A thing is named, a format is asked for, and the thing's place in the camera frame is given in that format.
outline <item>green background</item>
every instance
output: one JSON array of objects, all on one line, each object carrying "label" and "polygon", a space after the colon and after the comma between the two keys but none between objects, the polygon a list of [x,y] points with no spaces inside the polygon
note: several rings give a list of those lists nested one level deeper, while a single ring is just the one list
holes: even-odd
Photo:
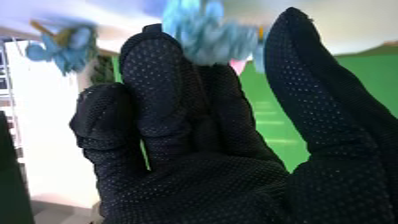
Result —
[{"label": "green background", "polygon": [[[355,73],[369,93],[398,117],[398,54],[396,49],[392,51],[390,48],[387,51],[380,51],[380,49],[383,48],[376,48],[359,55],[344,55],[337,57],[337,61]],[[113,64],[115,74],[119,74],[117,59],[113,59]],[[305,142],[284,115],[264,75],[255,73],[252,63],[247,64],[239,80],[252,104],[257,131],[291,171],[309,156]]]}]

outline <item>textured glove fabric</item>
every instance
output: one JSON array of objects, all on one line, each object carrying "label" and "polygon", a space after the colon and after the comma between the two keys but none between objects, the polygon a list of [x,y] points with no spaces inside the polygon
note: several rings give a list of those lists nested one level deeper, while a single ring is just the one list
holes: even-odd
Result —
[{"label": "textured glove fabric", "polygon": [[[124,85],[83,92],[71,122],[94,163],[104,223],[282,223],[287,172],[254,129],[232,69],[195,67],[174,39],[151,31],[124,44],[120,72]],[[211,84],[209,75],[223,77]],[[113,119],[126,123],[112,125],[120,134],[110,147]],[[138,140],[151,171],[136,161]]]},{"label": "textured glove fabric", "polygon": [[71,121],[104,224],[396,223],[396,119],[296,9],[275,21],[264,49],[309,161],[287,174],[231,67],[195,66],[175,40],[145,27],[120,50],[124,84],[85,90]]},{"label": "textured glove fabric", "polygon": [[398,121],[293,8],[273,24],[264,49],[270,87],[311,152],[287,179],[291,219],[396,223]]}]

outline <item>black glove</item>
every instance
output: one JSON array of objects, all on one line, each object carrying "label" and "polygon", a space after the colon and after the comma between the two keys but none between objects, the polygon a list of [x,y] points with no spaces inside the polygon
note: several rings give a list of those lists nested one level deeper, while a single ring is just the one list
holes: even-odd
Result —
[{"label": "black glove", "polygon": [[[255,132],[231,67],[193,66],[160,32],[128,40],[124,85],[81,93],[71,121],[94,163],[104,223],[394,223],[396,120],[316,35],[289,9],[264,53],[271,89],[312,153],[293,175]],[[335,82],[344,89],[332,88]],[[341,90],[360,97],[357,104],[346,105]],[[374,122],[359,119],[360,106],[364,118],[376,111]]]},{"label": "black glove", "polygon": [[396,223],[398,120],[339,66],[311,20],[293,8],[273,24],[264,55],[270,87],[311,153],[287,179],[291,219]]}]

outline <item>light blue object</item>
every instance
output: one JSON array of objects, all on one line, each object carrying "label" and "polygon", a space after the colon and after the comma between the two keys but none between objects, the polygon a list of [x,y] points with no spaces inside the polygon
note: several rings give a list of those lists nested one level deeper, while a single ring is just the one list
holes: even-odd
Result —
[{"label": "light blue object", "polygon": [[197,65],[227,64],[254,56],[263,72],[263,47],[257,27],[223,22],[218,0],[170,0],[163,12],[163,32],[179,41],[184,56]]},{"label": "light blue object", "polygon": [[81,27],[69,37],[65,47],[60,47],[48,34],[40,36],[44,48],[39,44],[26,47],[26,57],[32,61],[53,61],[62,74],[81,72],[90,59],[96,57],[94,29]]}]

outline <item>white wall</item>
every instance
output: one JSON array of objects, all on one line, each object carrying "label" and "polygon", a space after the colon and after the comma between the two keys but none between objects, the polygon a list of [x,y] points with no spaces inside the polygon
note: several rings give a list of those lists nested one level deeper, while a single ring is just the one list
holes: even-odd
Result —
[{"label": "white wall", "polygon": [[5,47],[30,196],[88,208],[97,201],[96,178],[67,126],[78,97],[76,77],[62,77],[53,63],[30,62],[14,43]]}]

